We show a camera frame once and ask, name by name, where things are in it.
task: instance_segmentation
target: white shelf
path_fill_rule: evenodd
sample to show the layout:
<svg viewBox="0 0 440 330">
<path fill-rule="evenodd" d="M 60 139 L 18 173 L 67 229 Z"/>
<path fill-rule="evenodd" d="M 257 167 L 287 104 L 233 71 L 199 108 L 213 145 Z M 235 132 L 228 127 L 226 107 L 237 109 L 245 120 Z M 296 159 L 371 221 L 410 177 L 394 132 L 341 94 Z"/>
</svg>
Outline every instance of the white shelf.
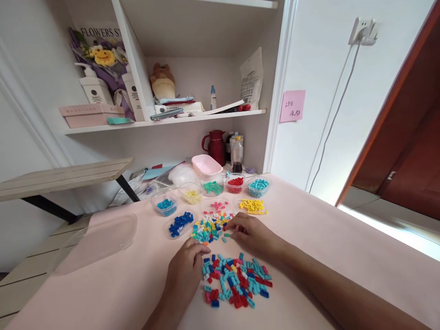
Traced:
<svg viewBox="0 0 440 330">
<path fill-rule="evenodd" d="M 234 57 L 275 18 L 268 0 L 120 0 L 144 56 Z"/>
<path fill-rule="evenodd" d="M 277 9 L 278 2 L 269 0 L 199 0 L 207 2 L 217 2 L 228 5 L 249 6 L 266 9 Z"/>
<path fill-rule="evenodd" d="M 79 127 L 79 128 L 69 128 L 64 131 L 65 135 L 71 134 L 80 134 L 80 133 L 89 133 L 89 132 L 100 132 L 100 131 L 112 131 L 117 129 L 126 129 L 133 127 L 146 127 L 146 126 L 156 126 L 156 125 L 167 125 L 167 124 L 178 124 L 190 121 L 202 121 L 202 120 L 211 120 L 211 119 L 221 119 L 221 118 L 230 118 L 230 117 L 242 117 L 242 116 L 251 116 L 251 115 L 260 115 L 265 114 L 266 109 L 263 110 L 251 110 L 251 111 L 243 111 L 243 112 L 232 112 L 225 113 L 219 115 L 206 115 L 206 116 L 196 116 L 196 117 L 185 117 L 185 118 L 168 118 L 162 119 L 158 121 L 140 121 L 134 123 L 127 124 L 119 124 L 119 125 L 103 125 L 103 126 L 90 126 L 90 127 Z"/>
</svg>

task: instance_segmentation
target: pink sticky note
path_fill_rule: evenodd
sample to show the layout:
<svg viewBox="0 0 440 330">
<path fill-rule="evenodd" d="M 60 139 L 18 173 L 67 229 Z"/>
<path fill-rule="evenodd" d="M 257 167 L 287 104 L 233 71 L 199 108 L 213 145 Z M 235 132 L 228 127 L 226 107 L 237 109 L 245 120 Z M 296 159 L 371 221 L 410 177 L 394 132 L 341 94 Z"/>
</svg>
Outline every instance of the pink sticky note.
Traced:
<svg viewBox="0 0 440 330">
<path fill-rule="evenodd" d="M 281 106 L 280 123 L 301 120 L 303 118 L 305 98 L 305 90 L 285 91 Z"/>
</svg>

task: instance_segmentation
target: bouquet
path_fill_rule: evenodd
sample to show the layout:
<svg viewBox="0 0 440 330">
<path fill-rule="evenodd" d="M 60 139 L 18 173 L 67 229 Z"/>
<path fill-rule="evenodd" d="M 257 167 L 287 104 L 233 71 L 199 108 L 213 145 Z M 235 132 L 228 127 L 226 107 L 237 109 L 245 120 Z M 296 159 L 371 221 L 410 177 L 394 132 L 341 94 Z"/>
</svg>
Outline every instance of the bouquet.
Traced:
<svg viewBox="0 0 440 330">
<path fill-rule="evenodd" d="M 89 45 L 79 31 L 69 28 L 69 34 L 71 36 L 71 49 L 78 62 L 90 65 L 98 78 L 107 83 L 112 94 L 127 90 L 121 78 L 123 74 L 127 73 L 126 66 L 128 64 L 122 41 L 97 36 L 93 41 L 93 45 Z M 119 99 L 121 99 L 120 105 L 124 108 L 125 116 L 134 120 L 130 101 L 125 97 Z"/>
</svg>

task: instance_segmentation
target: stuffed toy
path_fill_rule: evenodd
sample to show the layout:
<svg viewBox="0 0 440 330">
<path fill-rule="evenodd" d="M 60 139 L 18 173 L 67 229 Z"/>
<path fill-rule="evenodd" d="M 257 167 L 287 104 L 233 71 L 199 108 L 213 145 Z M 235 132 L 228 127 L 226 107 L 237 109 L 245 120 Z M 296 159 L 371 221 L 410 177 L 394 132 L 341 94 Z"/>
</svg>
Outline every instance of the stuffed toy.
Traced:
<svg viewBox="0 0 440 330">
<path fill-rule="evenodd" d="M 150 81 L 151 88 L 158 100 L 174 99 L 176 97 L 176 81 L 168 64 L 161 66 L 160 63 L 156 63 Z"/>
</svg>

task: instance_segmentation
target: hand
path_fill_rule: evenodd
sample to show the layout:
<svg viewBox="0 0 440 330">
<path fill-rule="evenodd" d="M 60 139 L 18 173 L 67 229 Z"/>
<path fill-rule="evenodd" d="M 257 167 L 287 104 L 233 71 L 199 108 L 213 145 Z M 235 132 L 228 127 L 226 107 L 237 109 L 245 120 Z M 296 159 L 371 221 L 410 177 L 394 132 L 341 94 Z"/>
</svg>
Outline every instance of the hand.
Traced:
<svg viewBox="0 0 440 330">
<path fill-rule="evenodd" d="M 244 248 L 251 249 L 266 257 L 275 257 L 281 250 L 284 240 L 274 234 L 260 220 L 239 212 L 225 227 L 236 229 L 231 238 Z"/>
<path fill-rule="evenodd" d="M 161 301 L 184 315 L 202 279 L 202 255 L 211 250 L 189 238 L 171 259 Z"/>
</svg>

